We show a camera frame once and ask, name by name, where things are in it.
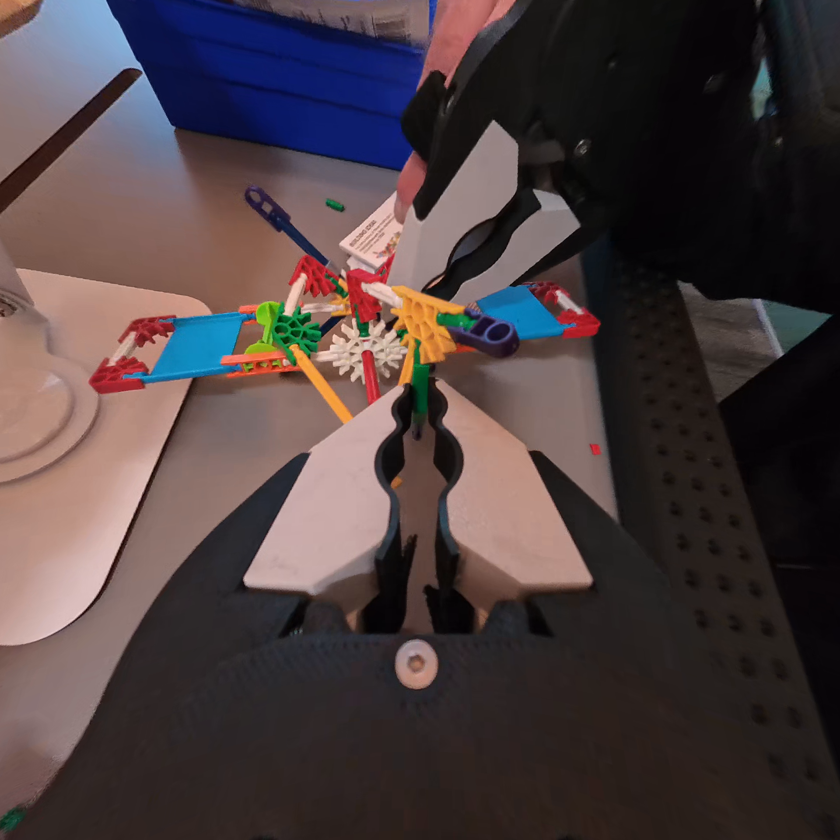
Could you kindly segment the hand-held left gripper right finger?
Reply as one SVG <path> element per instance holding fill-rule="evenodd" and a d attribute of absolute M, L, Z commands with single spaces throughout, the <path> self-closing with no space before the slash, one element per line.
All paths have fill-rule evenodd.
<path fill-rule="evenodd" d="M 527 446 L 443 381 L 428 415 L 437 501 L 436 585 L 425 587 L 437 633 L 468 634 L 499 602 L 583 592 L 593 584 Z"/>

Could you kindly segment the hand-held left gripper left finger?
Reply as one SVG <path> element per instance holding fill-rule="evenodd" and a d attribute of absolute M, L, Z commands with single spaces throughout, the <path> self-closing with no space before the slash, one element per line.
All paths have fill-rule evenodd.
<path fill-rule="evenodd" d="M 392 483 L 412 410 L 411 387 L 397 386 L 310 449 L 245 573 L 250 590 L 333 604 L 363 632 L 402 629 L 417 536 L 403 537 Z"/>

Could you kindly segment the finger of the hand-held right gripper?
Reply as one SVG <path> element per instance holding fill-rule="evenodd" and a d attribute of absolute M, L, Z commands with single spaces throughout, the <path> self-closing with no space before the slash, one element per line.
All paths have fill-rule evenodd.
<path fill-rule="evenodd" d="M 425 218 L 412 208 L 392 263 L 393 287 L 422 291 L 441 277 L 460 241 L 494 221 L 520 192 L 518 143 L 491 121 Z"/>
<path fill-rule="evenodd" d="M 519 280 L 579 229 L 557 193 L 521 187 L 498 215 L 457 243 L 424 292 L 449 302 L 477 302 Z"/>

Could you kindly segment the blue rod toy propeller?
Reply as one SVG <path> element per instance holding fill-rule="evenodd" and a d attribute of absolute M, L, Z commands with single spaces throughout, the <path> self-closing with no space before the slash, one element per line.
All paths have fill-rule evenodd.
<path fill-rule="evenodd" d="M 331 365 L 340 375 L 364 385 L 367 403 L 382 395 L 374 336 L 363 320 L 363 296 L 349 289 L 344 273 L 295 227 L 289 214 L 257 186 L 245 192 L 246 203 L 277 232 L 289 237 L 303 252 L 281 301 L 242 307 L 240 313 L 262 329 L 261 339 L 227 362 L 233 375 L 300 372 L 343 422 L 350 420 L 319 366 Z"/>

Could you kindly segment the colourful construction toy airplane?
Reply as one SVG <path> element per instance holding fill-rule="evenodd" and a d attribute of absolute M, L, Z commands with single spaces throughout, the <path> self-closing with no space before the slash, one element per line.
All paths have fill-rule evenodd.
<path fill-rule="evenodd" d="M 101 395 L 147 385 L 224 375 L 303 373 L 343 423 L 352 413 L 321 367 L 361 382 L 369 404 L 382 380 L 399 374 L 409 385 L 412 427 L 427 422 L 434 367 L 452 354 L 505 359 L 522 341 L 590 338 L 601 323 L 552 281 L 529 282 L 465 306 L 388 284 L 393 256 L 374 271 L 340 274 L 302 257 L 284 301 L 196 317 L 132 320 L 115 352 L 90 378 Z"/>

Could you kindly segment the person's right hand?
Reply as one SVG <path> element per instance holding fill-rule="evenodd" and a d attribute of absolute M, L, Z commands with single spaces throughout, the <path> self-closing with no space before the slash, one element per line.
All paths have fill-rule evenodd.
<path fill-rule="evenodd" d="M 514 1 L 440 1 L 437 2 L 432 35 L 428 44 L 418 86 L 435 71 L 450 81 L 478 33 L 503 18 Z M 394 216 L 403 224 L 414 198 L 424 183 L 426 162 L 412 152 L 402 168 L 395 189 Z"/>

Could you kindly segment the white instruction booklet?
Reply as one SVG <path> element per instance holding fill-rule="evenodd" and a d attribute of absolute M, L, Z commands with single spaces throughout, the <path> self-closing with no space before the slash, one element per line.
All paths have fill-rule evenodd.
<path fill-rule="evenodd" d="M 396 193 L 358 224 L 339 242 L 349 259 L 378 270 L 391 258 L 398 246 L 403 225 L 395 218 Z"/>

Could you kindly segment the blue plastic bin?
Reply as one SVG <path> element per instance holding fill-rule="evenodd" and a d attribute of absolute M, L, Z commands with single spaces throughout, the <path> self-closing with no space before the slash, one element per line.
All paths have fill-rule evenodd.
<path fill-rule="evenodd" d="M 227 2 L 108 7 L 177 129 L 391 170 L 410 154 L 420 48 Z"/>

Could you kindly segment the white metal stand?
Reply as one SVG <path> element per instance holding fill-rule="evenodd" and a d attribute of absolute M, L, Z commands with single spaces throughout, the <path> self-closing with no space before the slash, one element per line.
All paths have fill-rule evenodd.
<path fill-rule="evenodd" d="M 189 297 L 19 270 L 2 248 L 2 646 L 56 634 L 96 600 L 190 384 L 101 395 L 90 377 L 132 320 L 208 313 Z"/>

